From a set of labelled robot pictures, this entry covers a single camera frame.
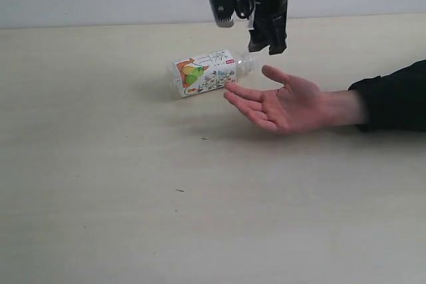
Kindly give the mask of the open bare human hand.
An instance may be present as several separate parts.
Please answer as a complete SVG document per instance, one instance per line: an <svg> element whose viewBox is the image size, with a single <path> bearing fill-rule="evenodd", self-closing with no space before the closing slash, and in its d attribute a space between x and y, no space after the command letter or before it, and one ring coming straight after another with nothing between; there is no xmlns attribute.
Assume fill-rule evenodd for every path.
<svg viewBox="0 0 426 284"><path fill-rule="evenodd" d="M322 92L313 82L268 65L262 74L282 88L255 90L228 82L224 98L264 130L289 135L366 123L365 107L354 90Z"/></svg>

